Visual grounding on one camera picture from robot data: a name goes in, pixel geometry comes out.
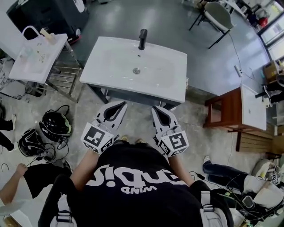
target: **bathroom sink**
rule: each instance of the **bathroom sink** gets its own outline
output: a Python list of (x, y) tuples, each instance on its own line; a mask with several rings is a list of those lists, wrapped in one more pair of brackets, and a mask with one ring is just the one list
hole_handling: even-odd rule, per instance
[(45, 83), (54, 61), (64, 47), (67, 35), (55, 35), (55, 38), (55, 45), (48, 44), (43, 36), (27, 41), (13, 65), (9, 78)]
[(99, 37), (80, 81), (184, 102), (187, 54), (146, 42)]

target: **wooden stand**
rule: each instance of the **wooden stand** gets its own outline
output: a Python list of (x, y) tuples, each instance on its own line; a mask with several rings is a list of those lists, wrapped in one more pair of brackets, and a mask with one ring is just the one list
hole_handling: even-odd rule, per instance
[[(221, 104), (221, 120), (217, 122), (212, 121), (212, 105)], [(243, 124), (243, 110), (241, 88), (236, 88), (224, 95), (209, 99), (205, 101), (205, 106), (208, 106), (208, 117), (204, 128), (222, 127), (229, 130), (229, 132), (249, 132), (261, 131), (258, 128)]]

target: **shoe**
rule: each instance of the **shoe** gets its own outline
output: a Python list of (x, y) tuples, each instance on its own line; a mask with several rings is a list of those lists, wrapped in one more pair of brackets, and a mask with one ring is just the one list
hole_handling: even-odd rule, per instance
[(12, 131), (14, 131), (15, 127), (16, 127), (16, 115), (15, 114), (12, 115), (11, 120), (12, 120), (12, 123), (13, 123)]
[(136, 142), (135, 142), (135, 144), (145, 144), (146, 142), (143, 140), (143, 139), (141, 139), (141, 138), (139, 138)]
[(203, 163), (207, 162), (207, 161), (210, 161), (210, 157), (207, 155), (205, 156), (204, 160), (203, 160)]
[(126, 142), (129, 142), (129, 141), (128, 141), (128, 138), (127, 138), (127, 135), (122, 136), (122, 137), (121, 137), (121, 140), (126, 141)]
[(13, 143), (13, 145), (14, 145), (13, 150), (12, 150), (12, 151), (9, 151), (9, 152), (14, 152), (14, 151), (16, 151), (17, 149), (19, 149), (18, 142)]
[(63, 160), (63, 168), (67, 168), (71, 172), (73, 172), (73, 170), (71, 169), (71, 165), (70, 165), (70, 163), (67, 160)]

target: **hand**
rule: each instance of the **hand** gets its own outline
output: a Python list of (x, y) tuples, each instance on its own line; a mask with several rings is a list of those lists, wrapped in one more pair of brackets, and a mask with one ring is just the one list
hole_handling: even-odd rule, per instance
[(16, 173), (17, 173), (19, 176), (23, 176), (27, 170), (28, 170), (27, 166), (26, 166), (25, 164), (23, 164), (23, 163), (20, 163), (20, 164), (18, 164), (18, 166), (17, 166)]

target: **concrete floor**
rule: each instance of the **concrete floor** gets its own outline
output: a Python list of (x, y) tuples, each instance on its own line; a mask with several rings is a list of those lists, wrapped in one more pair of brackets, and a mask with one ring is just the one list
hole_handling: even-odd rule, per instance
[[(233, 71), (233, 65), (237, 64), (237, 60), (230, 37), (226, 37), (213, 49), (208, 50), (207, 47), (217, 39), (219, 33), (207, 23), (202, 23), (189, 32), (187, 29), (197, 14), (191, 12), (191, 16), (188, 17), (188, 12), (190, 11), (177, 0), (116, 0), (105, 5), (92, 4), (90, 20), (82, 33), (83, 38), (74, 49), (79, 59), (86, 60), (99, 35), (138, 39), (140, 29), (147, 28), (148, 42), (188, 54), (189, 85), (214, 94), (222, 94), (233, 89), (240, 81), (237, 81), (237, 74)], [(232, 35), (237, 40), (236, 45), (240, 50), (242, 63), (254, 70), (265, 62), (266, 56), (255, 35), (248, 35), (252, 33), (246, 33), (244, 36), (240, 33), (236, 35), (237, 38), (234, 37), (239, 29), (247, 32), (250, 28), (244, 24), (236, 26), (236, 31)], [(77, 104), (53, 92), (47, 92), (40, 98), (31, 97), (29, 103), (5, 96), (2, 99), (7, 109), (6, 119), (9, 120), (12, 113), (17, 114), (16, 131), (4, 132), (13, 141), (19, 140), (29, 128), (39, 128), (38, 122), (49, 109), (55, 110), (61, 105), (70, 105), (68, 118), (73, 133), (69, 140), (70, 152), (67, 159), (72, 167), (76, 167), (86, 153), (86, 148), (80, 141), (82, 131), (102, 106), (87, 86), (83, 87)], [(235, 152), (236, 135), (220, 129), (202, 128), (207, 108), (189, 101), (189, 97), (186, 99), (186, 102), (174, 111), (189, 140), (190, 147), (181, 154), (186, 168), (202, 173), (203, 158), (210, 155), (215, 163), (229, 163), (235, 168), (250, 172), (255, 162), (263, 155)], [(156, 147), (152, 139), (154, 132), (150, 106), (128, 102), (127, 113), (119, 128), (120, 135), (128, 134), (131, 142), (141, 137)], [(66, 152), (67, 148), (58, 151), (57, 158), (63, 157)], [(30, 158), (25, 158), (19, 151), (9, 153), (3, 149), (0, 155), (0, 164), (5, 162), (10, 168), (20, 162), (28, 164), (30, 161)]]
[[(87, 150), (80, 140), (83, 129), (87, 122), (92, 121), (102, 106), (101, 101), (87, 86), (83, 87), (77, 104), (54, 92), (47, 92), (44, 97), (40, 98), (31, 97), (29, 103), (2, 96), (2, 104), (7, 109), (7, 120), (10, 119), (12, 113), (17, 114), (16, 130), (14, 132), (3, 131), (11, 141), (18, 141), (26, 130), (33, 127), (36, 127), (41, 134), (38, 122), (41, 121), (44, 113), (49, 109), (56, 110), (61, 105), (69, 105), (70, 112), (67, 118), (71, 122), (73, 132), (68, 143), (70, 152), (66, 159), (70, 161), (73, 168), (81, 161)], [(231, 135), (220, 129), (202, 128), (207, 116), (207, 108), (202, 105), (186, 100), (184, 104), (176, 108), (174, 114), (182, 129), (186, 131), (189, 140), (189, 148), (181, 155), (188, 171), (202, 173), (203, 158), (205, 155), (210, 155), (215, 163), (227, 165), (229, 160), (229, 165), (250, 172), (256, 161), (263, 156), (257, 153), (235, 152), (236, 135), (234, 133)], [(132, 143), (138, 138), (143, 138), (157, 148), (152, 139), (154, 133), (150, 106), (128, 102), (128, 110), (119, 128), (119, 134), (121, 136), (128, 134)], [(63, 157), (66, 153), (67, 148), (63, 148), (57, 152), (56, 159)], [(9, 153), (5, 148), (0, 155), (0, 164), (7, 163), (10, 169), (19, 163), (28, 164), (31, 161), (32, 158), (24, 157), (19, 151)]]
[(208, 49), (221, 33), (208, 22), (188, 31), (198, 16), (191, 6), (181, 0), (114, 0), (89, 7), (90, 18), (82, 31), (82, 39), (74, 45), (78, 58), (86, 61), (99, 36), (139, 40), (140, 30), (148, 30), (147, 42), (172, 48), (187, 54), (189, 85), (215, 95), (239, 87), (241, 81), (255, 91), (262, 82), (260, 68), (269, 59), (260, 39), (238, 13), (233, 12), (236, 26), (230, 32), (243, 71), (256, 81), (238, 77), (234, 65), (239, 66), (230, 36)]

